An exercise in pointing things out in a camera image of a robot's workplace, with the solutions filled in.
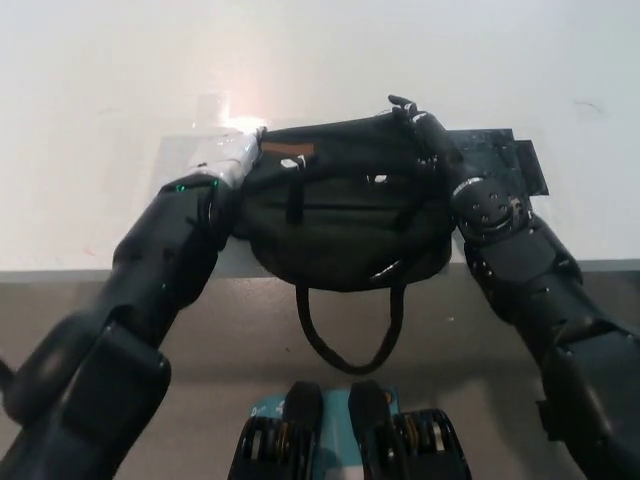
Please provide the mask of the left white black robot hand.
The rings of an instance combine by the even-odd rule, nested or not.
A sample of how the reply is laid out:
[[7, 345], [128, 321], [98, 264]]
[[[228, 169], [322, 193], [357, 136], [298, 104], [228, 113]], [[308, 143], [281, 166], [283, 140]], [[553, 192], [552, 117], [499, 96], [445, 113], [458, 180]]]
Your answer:
[[287, 139], [284, 130], [222, 130], [200, 141], [175, 189], [266, 189], [296, 177], [312, 163], [309, 140]]

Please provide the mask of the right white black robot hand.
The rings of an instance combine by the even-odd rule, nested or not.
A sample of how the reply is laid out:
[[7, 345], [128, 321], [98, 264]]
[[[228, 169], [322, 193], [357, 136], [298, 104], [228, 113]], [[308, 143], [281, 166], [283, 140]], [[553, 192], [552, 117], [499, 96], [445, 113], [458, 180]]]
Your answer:
[[411, 132], [426, 156], [434, 158], [434, 168], [443, 177], [448, 196], [456, 196], [477, 177], [465, 163], [448, 130], [432, 113], [398, 95], [389, 95], [387, 99], [391, 104], [390, 112]]

